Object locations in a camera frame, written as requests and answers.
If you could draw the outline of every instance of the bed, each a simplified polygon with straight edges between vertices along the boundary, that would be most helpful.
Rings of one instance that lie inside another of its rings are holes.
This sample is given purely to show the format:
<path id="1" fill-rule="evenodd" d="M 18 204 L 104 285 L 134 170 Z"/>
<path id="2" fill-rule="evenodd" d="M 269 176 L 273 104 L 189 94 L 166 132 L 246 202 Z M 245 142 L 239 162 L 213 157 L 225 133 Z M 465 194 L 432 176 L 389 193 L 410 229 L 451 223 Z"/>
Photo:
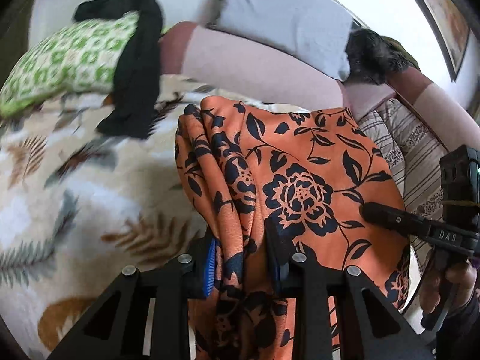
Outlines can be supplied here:
<path id="1" fill-rule="evenodd" d="M 480 127 L 412 67 L 388 85 L 344 85 L 286 52 L 191 22 L 159 44 L 148 139 L 95 132 L 114 106 L 94 92 L 60 93 L 1 121 L 0 343 L 15 359 L 45 359 L 124 266 L 159 267 L 203 235 L 173 152 L 188 104 L 220 95 L 277 113 L 349 107 L 406 209 L 433 219 L 442 214 L 439 158 L 460 144 L 480 149 Z M 411 305 L 401 311 L 420 332 L 413 298 L 430 248 L 410 241 Z"/>

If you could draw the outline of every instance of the picture frame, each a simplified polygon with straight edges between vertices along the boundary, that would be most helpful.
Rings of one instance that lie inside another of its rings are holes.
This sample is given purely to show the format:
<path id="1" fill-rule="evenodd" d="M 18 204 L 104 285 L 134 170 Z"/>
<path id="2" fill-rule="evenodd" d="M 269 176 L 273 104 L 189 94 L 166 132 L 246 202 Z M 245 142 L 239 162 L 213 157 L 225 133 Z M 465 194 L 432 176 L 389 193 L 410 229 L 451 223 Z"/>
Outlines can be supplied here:
<path id="1" fill-rule="evenodd" d="M 415 2 L 437 38 L 450 79 L 456 81 L 470 37 L 467 21 L 452 0 L 415 0 Z"/>

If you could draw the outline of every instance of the black handheld device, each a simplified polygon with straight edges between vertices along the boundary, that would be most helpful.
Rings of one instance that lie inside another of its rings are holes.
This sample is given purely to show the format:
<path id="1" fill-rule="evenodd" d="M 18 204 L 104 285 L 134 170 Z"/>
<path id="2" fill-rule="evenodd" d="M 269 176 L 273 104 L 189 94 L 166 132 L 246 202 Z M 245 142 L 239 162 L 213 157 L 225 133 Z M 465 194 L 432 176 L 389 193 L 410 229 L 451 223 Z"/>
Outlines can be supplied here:
<path id="1" fill-rule="evenodd" d="M 480 256 L 480 152 L 460 146 L 440 159 L 443 190 L 443 222 L 369 202 L 362 216 L 402 235 L 416 235 L 433 245 L 433 264 L 443 275 L 440 304 L 425 314 L 422 326 L 429 332 L 440 330 L 457 294 L 457 286 L 445 279 L 445 271 L 455 263 Z"/>

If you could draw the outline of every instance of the green patterned pillow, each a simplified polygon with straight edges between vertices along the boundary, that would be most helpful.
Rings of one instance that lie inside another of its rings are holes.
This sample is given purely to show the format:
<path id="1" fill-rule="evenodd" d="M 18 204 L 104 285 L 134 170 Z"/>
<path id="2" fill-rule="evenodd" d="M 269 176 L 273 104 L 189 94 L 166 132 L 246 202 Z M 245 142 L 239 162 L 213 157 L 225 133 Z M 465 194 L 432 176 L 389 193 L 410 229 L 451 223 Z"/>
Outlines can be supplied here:
<path id="1" fill-rule="evenodd" d="M 20 58 L 5 81 L 0 115 L 11 116 L 61 91 L 111 92 L 138 16 L 129 12 L 119 20 L 85 20 L 43 40 Z"/>

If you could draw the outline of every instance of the metal screw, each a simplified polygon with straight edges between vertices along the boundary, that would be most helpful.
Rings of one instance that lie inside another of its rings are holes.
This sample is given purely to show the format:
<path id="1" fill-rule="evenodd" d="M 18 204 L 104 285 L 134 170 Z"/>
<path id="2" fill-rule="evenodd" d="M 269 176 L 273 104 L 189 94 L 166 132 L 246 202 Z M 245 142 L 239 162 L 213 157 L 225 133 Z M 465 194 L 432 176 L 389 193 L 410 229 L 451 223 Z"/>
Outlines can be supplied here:
<path id="1" fill-rule="evenodd" d="M 307 261 L 307 256 L 305 256 L 303 253 L 295 253 L 292 256 L 292 259 L 296 263 L 304 263 L 305 261 Z"/>
<path id="2" fill-rule="evenodd" d="M 360 274 L 362 273 L 362 270 L 358 268 L 356 265 L 349 266 L 346 269 L 346 271 L 349 273 L 349 275 L 352 275 L 352 276 L 360 276 Z"/>
<path id="3" fill-rule="evenodd" d="M 191 256 L 189 254 L 181 254 L 177 257 L 177 260 L 180 264 L 188 264 L 191 261 Z"/>
<path id="4" fill-rule="evenodd" d="M 123 273 L 124 276 L 131 276 L 137 271 L 137 268 L 135 268 L 133 265 L 127 265 L 123 267 L 121 272 Z"/>

